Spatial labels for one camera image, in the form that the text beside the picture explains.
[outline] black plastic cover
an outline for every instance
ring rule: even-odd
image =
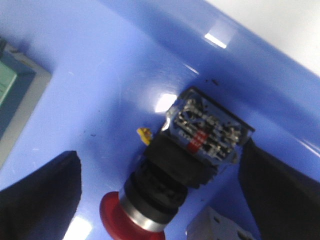
[[[217,166],[204,164],[161,132],[144,151],[147,159],[186,187],[199,188],[218,173]]]
[[[80,160],[66,151],[0,191],[0,240],[62,240],[81,193]]]
[[[238,178],[263,240],[320,239],[320,183],[245,146]]]

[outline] blue panel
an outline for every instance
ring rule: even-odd
[[[207,3],[173,2],[0,1],[0,35],[52,72],[0,170],[0,189],[76,150],[76,215],[92,226],[86,239],[110,239],[99,202],[135,169],[144,150],[137,128],[159,129],[158,100],[192,85],[253,126],[259,147],[320,181],[319,78]],[[259,239],[237,170],[193,190],[167,239],[186,239],[187,224],[210,203]]]

